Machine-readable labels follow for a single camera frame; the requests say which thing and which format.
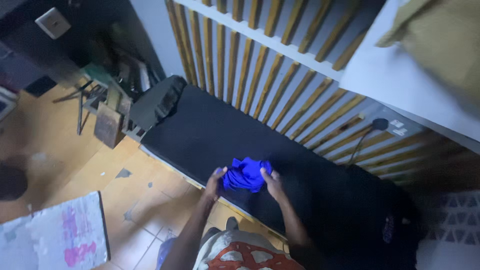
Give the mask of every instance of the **shirt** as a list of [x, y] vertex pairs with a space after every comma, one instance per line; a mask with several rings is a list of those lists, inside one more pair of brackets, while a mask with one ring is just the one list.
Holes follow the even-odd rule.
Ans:
[[210, 237], [198, 252], [194, 270], [302, 270], [289, 254], [262, 235], [222, 231]]

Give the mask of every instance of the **light switch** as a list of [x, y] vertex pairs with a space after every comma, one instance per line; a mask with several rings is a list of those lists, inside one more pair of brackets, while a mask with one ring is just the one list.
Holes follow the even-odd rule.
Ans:
[[57, 10], [52, 8], [35, 20], [35, 23], [52, 39], [57, 39], [65, 34], [71, 25], [67, 19]]

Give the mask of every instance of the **blue cloth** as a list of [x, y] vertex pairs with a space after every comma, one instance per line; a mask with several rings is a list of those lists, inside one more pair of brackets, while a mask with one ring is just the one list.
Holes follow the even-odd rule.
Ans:
[[268, 174], [272, 173], [272, 165], [266, 160], [252, 160], [246, 157], [240, 161], [233, 159], [232, 167], [222, 177], [225, 190], [236, 188], [245, 188], [256, 193], [264, 185], [264, 178], [260, 173], [261, 168], [265, 168]]

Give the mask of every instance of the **black mattress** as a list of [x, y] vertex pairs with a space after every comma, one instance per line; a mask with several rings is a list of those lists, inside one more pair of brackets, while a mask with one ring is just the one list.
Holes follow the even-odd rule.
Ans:
[[[358, 269], [357, 262], [370, 258], [364, 266], [375, 262], [381, 269], [395, 264], [389, 248], [399, 245], [411, 259], [408, 243], [416, 247], [417, 235], [411, 240], [394, 237], [385, 247], [387, 216], [416, 218], [410, 199], [400, 188], [357, 166], [338, 166], [197, 87], [187, 86], [176, 112], [150, 129], [141, 142], [203, 185], [216, 167], [231, 165], [233, 158], [269, 160], [282, 175], [286, 193], [309, 235], [326, 254], [338, 258], [333, 263], [336, 266]], [[266, 186], [259, 193], [228, 190], [222, 196], [272, 229], [285, 232], [280, 208]], [[345, 256], [351, 258], [348, 263]], [[398, 251], [395, 257], [406, 259]]]

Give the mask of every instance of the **hand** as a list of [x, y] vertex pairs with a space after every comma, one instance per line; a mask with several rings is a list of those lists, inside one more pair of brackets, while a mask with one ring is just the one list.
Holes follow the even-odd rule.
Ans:
[[261, 168], [260, 173], [262, 174], [262, 177], [267, 183], [268, 193], [272, 195], [275, 201], [280, 203], [287, 199], [287, 195], [283, 190], [280, 174], [278, 174], [277, 171], [272, 171], [272, 174], [269, 175], [265, 168]]
[[228, 169], [226, 167], [223, 167], [223, 169], [216, 168], [215, 171], [213, 171], [205, 187], [204, 196], [206, 198], [214, 201], [218, 200], [218, 182], [227, 171]]

